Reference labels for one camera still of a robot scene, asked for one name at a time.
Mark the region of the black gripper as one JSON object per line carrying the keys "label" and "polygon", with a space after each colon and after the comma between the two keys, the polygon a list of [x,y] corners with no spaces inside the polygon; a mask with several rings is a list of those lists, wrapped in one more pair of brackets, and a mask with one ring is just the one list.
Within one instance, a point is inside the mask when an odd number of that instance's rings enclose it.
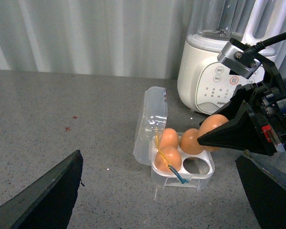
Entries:
{"label": "black gripper", "polygon": [[273,156],[286,152],[286,78],[273,61],[260,60],[265,74],[259,83],[237,90],[200,126],[218,126],[198,138],[202,146],[248,150]]}

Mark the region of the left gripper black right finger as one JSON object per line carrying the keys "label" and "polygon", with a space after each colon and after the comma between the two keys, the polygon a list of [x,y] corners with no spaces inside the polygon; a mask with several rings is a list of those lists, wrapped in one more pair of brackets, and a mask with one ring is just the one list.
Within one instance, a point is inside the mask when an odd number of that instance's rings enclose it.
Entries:
{"label": "left gripper black right finger", "polygon": [[235,163],[260,228],[286,229],[286,174],[251,154]]}

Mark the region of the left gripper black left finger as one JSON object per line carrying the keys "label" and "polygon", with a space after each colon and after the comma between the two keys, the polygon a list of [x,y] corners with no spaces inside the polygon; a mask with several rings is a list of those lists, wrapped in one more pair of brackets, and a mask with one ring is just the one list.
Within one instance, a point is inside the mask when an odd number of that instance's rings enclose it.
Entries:
{"label": "left gripper black left finger", "polygon": [[83,157],[76,150],[0,206],[0,229],[65,229],[82,183]]}

